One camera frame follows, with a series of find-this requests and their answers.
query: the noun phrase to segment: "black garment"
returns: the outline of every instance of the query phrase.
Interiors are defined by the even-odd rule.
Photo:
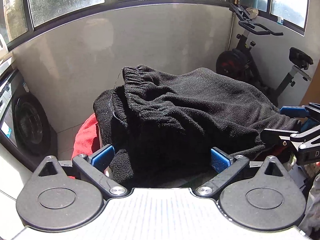
[[[127,187],[206,171],[211,147],[254,159],[264,149],[264,128],[300,125],[252,85],[206,68],[175,76],[139,65],[125,67],[123,78],[123,86],[103,92],[93,107],[103,144],[117,152],[114,180]]]

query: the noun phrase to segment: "red fabric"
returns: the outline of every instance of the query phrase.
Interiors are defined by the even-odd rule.
[[[79,129],[73,148],[72,158],[80,153],[91,155],[100,149],[99,128],[95,114],[92,114]]]

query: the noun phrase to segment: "black saddle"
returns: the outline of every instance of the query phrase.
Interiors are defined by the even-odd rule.
[[[289,60],[304,70],[307,70],[309,65],[313,65],[313,60],[309,55],[294,47],[290,48]]]

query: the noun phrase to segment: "floor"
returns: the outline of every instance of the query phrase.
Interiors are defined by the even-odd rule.
[[[76,134],[82,124],[58,133],[58,160],[71,160]]]

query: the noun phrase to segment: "silver bolt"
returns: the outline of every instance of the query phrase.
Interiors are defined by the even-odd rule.
[[[119,196],[125,193],[125,188],[121,186],[115,186],[110,189],[110,193]]]
[[[206,196],[209,195],[213,192],[212,188],[210,187],[199,187],[197,188],[197,192],[201,195],[201,196]]]

